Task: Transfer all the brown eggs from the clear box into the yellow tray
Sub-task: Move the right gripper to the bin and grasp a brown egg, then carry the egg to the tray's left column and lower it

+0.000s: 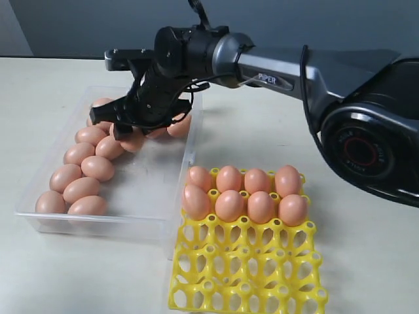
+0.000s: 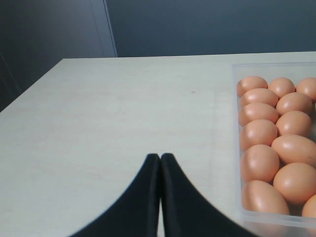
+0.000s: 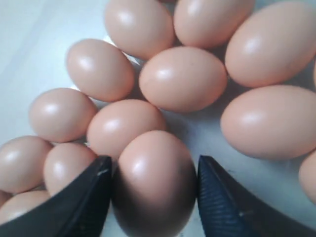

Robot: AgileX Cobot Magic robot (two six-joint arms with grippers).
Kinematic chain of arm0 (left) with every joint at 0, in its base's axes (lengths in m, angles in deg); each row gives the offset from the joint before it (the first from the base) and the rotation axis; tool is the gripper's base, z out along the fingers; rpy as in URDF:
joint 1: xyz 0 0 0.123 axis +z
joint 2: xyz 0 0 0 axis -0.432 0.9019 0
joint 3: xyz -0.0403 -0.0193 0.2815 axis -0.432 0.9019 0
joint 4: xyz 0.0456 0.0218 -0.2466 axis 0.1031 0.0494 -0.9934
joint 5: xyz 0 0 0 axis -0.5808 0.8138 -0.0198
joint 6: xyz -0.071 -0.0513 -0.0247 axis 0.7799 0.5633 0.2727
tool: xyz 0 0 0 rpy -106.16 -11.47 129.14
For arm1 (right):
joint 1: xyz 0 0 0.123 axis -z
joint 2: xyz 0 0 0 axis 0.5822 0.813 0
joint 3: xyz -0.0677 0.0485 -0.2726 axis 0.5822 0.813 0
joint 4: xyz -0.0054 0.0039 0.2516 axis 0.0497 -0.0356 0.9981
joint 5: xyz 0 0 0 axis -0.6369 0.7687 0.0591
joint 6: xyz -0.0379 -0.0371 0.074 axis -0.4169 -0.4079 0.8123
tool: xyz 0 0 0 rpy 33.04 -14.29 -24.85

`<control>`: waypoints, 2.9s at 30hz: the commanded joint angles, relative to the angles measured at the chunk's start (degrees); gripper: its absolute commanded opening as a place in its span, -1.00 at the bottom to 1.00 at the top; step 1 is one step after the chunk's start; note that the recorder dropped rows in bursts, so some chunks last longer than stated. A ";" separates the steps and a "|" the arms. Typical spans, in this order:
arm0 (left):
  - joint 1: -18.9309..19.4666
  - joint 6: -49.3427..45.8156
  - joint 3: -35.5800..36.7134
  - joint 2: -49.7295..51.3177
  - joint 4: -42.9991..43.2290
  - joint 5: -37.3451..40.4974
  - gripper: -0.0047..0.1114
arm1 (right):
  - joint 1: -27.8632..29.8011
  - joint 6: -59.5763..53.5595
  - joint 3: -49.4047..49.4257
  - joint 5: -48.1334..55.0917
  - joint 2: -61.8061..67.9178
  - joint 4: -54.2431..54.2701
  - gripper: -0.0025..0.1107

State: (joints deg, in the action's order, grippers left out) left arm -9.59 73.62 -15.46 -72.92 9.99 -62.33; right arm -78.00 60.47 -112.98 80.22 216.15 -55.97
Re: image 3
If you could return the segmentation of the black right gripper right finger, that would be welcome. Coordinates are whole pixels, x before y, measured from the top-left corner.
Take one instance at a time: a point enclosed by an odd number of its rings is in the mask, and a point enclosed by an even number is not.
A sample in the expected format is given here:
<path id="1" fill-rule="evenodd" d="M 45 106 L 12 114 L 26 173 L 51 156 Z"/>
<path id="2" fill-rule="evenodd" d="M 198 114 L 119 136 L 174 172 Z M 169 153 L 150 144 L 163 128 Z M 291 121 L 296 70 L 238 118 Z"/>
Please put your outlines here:
<path id="1" fill-rule="evenodd" d="M 316 232 L 268 206 L 213 157 L 200 156 L 197 204 L 207 237 L 314 237 Z"/>

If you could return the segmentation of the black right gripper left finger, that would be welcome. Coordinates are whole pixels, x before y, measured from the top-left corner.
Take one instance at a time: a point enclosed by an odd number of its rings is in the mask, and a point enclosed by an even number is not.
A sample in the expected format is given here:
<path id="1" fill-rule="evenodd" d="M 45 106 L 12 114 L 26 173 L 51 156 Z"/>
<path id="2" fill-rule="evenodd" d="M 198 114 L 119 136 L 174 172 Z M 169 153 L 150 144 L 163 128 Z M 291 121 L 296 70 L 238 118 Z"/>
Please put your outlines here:
<path id="1" fill-rule="evenodd" d="M 2 237 L 99 237 L 110 206 L 112 160 L 101 156 L 62 191 L 0 226 Z"/>

